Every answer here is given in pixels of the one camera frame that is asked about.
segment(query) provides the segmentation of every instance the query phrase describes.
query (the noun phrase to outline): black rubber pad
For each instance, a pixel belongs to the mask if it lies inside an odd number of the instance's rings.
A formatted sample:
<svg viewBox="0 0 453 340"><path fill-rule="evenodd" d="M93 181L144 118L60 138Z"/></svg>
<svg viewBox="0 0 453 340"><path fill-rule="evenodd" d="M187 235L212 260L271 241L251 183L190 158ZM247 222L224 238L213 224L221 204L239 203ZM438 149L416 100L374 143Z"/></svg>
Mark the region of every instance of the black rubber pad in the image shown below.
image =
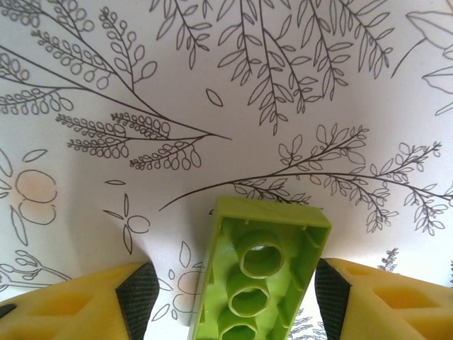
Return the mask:
<svg viewBox="0 0 453 340"><path fill-rule="evenodd" d="M146 263L138 268L116 289L116 295L129 339L142 340L159 295L159 282L153 264Z"/></svg>
<svg viewBox="0 0 453 340"><path fill-rule="evenodd" d="M0 306L0 319L2 317L4 317L5 315L7 315L8 313L15 310L16 307L17 307L17 305L15 305L13 303L10 303L10 304L4 305L4 306Z"/></svg>
<svg viewBox="0 0 453 340"><path fill-rule="evenodd" d="M316 299L328 340L339 340L350 284L324 259L319 260L314 281Z"/></svg>

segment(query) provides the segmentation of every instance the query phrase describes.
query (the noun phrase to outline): yellow robot part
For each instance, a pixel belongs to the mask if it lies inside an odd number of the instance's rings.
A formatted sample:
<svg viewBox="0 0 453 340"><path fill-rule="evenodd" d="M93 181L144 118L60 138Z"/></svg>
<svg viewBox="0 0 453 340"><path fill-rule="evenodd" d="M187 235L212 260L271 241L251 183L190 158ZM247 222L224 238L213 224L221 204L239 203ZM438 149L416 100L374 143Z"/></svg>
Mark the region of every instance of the yellow robot part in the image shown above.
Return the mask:
<svg viewBox="0 0 453 340"><path fill-rule="evenodd" d="M321 259L316 298L329 340L453 340L453 290Z"/></svg>
<svg viewBox="0 0 453 340"><path fill-rule="evenodd" d="M159 293L134 263L0 302L0 340L141 340Z"/></svg>

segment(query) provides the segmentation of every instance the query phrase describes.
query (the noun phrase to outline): green lego brick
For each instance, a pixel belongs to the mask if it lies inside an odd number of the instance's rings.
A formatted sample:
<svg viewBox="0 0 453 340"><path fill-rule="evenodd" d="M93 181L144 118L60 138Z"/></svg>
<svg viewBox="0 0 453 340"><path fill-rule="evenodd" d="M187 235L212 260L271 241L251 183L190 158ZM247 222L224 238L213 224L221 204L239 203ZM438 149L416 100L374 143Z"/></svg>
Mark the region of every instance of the green lego brick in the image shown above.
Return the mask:
<svg viewBox="0 0 453 340"><path fill-rule="evenodd" d="M331 224L313 207L221 197L192 340L285 340Z"/></svg>

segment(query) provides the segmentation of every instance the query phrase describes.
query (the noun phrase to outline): white paper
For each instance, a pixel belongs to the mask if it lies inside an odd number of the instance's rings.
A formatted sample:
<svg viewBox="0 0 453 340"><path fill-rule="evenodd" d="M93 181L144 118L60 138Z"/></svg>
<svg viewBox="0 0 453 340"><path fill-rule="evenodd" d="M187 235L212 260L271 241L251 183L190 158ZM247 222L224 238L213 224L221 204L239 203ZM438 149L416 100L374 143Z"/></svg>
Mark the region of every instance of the white paper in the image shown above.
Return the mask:
<svg viewBox="0 0 453 340"><path fill-rule="evenodd" d="M219 195L323 208L324 256L452 284L445 0L0 13L0 299L149 257L148 337L185 339ZM325 339L302 307L292 338Z"/></svg>

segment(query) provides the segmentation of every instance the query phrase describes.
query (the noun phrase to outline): plastic toy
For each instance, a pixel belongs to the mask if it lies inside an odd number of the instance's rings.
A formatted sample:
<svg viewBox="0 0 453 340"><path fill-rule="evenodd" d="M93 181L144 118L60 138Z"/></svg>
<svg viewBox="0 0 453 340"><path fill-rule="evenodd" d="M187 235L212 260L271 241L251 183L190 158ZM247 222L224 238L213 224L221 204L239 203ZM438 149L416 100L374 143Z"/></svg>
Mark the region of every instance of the plastic toy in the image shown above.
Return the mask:
<svg viewBox="0 0 453 340"><path fill-rule="evenodd" d="M0 303L0 340L142 340L158 294L152 263L58 283Z"/></svg>
<svg viewBox="0 0 453 340"><path fill-rule="evenodd" d="M321 259L316 297L330 340L452 340L453 290L340 259Z"/></svg>
<svg viewBox="0 0 453 340"><path fill-rule="evenodd" d="M191 339L285 340L330 231L316 208L219 198Z"/></svg>

